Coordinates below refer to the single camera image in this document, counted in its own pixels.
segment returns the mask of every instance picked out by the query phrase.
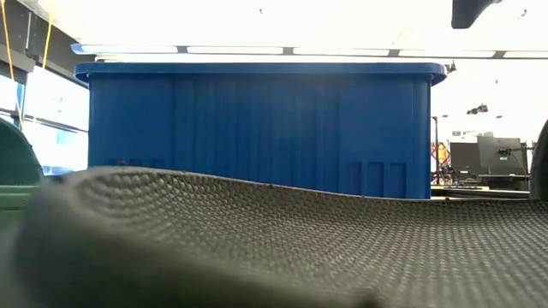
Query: computer monitor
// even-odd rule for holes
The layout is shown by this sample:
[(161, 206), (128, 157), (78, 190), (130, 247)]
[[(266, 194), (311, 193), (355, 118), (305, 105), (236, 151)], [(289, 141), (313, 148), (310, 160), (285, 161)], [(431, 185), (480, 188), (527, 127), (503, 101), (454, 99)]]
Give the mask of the computer monitor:
[(489, 175), (524, 175), (519, 138), (478, 137), (479, 163)]
[(451, 142), (451, 167), (459, 181), (474, 178), (486, 172), (481, 168), (478, 144), (473, 142)]

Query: window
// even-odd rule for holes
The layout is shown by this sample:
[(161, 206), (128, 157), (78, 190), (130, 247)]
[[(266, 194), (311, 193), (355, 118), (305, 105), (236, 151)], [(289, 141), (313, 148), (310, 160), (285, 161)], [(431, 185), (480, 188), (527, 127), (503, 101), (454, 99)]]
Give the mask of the window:
[(28, 142), (45, 175), (60, 175), (87, 168), (87, 133), (75, 133), (27, 121)]
[(87, 168), (89, 91), (36, 67), (28, 75), (23, 133), (33, 146), (45, 175)]
[(17, 82), (0, 75), (0, 109), (15, 110), (18, 86)]
[(87, 131), (89, 91), (36, 67), (28, 75), (25, 114)]
[(13, 119), (11, 118), (11, 116), (9, 116), (9, 115), (0, 114), (0, 119), (5, 120), (5, 121), (7, 121), (7, 122), (9, 122), (9, 123), (11, 123), (11, 124), (14, 123), (14, 120), (13, 120)]

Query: black object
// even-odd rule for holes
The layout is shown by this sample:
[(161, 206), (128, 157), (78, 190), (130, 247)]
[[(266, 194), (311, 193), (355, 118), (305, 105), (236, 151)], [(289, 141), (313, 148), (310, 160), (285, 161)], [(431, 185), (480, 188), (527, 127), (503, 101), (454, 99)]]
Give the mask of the black object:
[(474, 179), (477, 175), (486, 173), (481, 168), (480, 151), (476, 142), (451, 142), (450, 153), (451, 166), (459, 181)]
[(486, 113), (489, 112), (489, 108), (487, 105), (481, 104), (480, 106), (476, 108), (472, 108), (466, 112), (467, 115), (477, 115), (479, 113)]
[(519, 138), (478, 137), (479, 163), (489, 175), (525, 175)]
[(436, 185), (439, 185), (439, 178), (441, 176), (441, 174), (440, 174), (441, 170), (439, 168), (438, 117), (433, 116), (432, 119), (434, 120), (434, 133), (435, 133), (434, 158), (436, 158)]
[(453, 19), (451, 26), (454, 29), (468, 29), (480, 17), (488, 6), (500, 3), (502, 0), (453, 0)]
[(0, 299), (3, 308), (542, 306), (547, 216), (538, 200), (363, 198), (89, 169), (47, 181), (3, 234)]
[(527, 142), (521, 142), (521, 159), (523, 160), (523, 166), (526, 167), (525, 171), (526, 171), (526, 175), (529, 175), (529, 170), (528, 170), (528, 166), (529, 166), (529, 160), (527, 158), (527, 152), (528, 151), (534, 151), (534, 146), (528, 146), (527, 145)]
[(455, 60), (453, 60), (451, 64), (444, 64), (444, 66), (445, 66), (445, 69), (447, 69), (447, 74), (456, 72)]
[(548, 200), (548, 121), (540, 131), (539, 140), (533, 144), (531, 160), (531, 198)]
[(529, 191), (529, 175), (479, 175), (481, 185), (505, 191)]

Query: yellow cable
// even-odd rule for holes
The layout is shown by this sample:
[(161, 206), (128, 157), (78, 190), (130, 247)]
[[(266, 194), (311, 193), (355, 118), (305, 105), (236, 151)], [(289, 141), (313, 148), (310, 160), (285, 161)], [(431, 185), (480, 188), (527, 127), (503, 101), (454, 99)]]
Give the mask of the yellow cable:
[(45, 69), (45, 63), (48, 61), (48, 50), (50, 49), (51, 25), (53, 24), (53, 0), (50, 0), (50, 9), (48, 9), (48, 35), (45, 38), (44, 61), (42, 68)]
[[(9, 75), (12, 79), (12, 81), (15, 81), (15, 74), (14, 74), (14, 64), (11, 59), (11, 48), (9, 47), (9, 31), (8, 31), (8, 22), (6, 18), (6, 8), (5, 0), (0, 0), (2, 2), (2, 20), (3, 20), (3, 30), (4, 30), (4, 36), (6, 38), (6, 48), (8, 49), (8, 65), (9, 65)], [(44, 49), (44, 60), (42, 62), (42, 68), (45, 69), (45, 65), (48, 61), (48, 50), (50, 49), (50, 40), (51, 40), (51, 27), (53, 25), (53, 0), (50, 0), (50, 9), (49, 9), (49, 18), (48, 18), (48, 34), (45, 38), (45, 49)], [(21, 131), (23, 130), (23, 116), (21, 114), (21, 108), (19, 106), (19, 103), (15, 104), (17, 116), (19, 117), (19, 123), (21, 125)]]
[[(6, 48), (8, 49), (8, 65), (9, 65), (9, 76), (11, 77), (12, 81), (15, 81), (15, 75), (14, 75), (14, 63), (11, 60), (11, 48), (9, 47), (9, 32), (8, 32), (8, 21), (6, 18), (6, 1), (2, 0), (2, 20), (3, 20), (3, 33), (6, 37)], [(19, 108), (19, 102), (15, 104), (15, 110), (17, 111), (17, 116), (19, 117), (19, 125), (21, 125), (21, 131), (23, 130), (23, 116), (21, 114), (21, 109)]]

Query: blue plastic bin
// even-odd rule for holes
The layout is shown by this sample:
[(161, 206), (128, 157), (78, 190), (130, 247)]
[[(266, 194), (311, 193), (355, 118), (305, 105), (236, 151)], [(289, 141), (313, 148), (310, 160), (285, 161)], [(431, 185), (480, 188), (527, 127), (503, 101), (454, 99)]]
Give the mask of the blue plastic bin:
[(433, 63), (82, 63), (89, 165), (430, 198)]

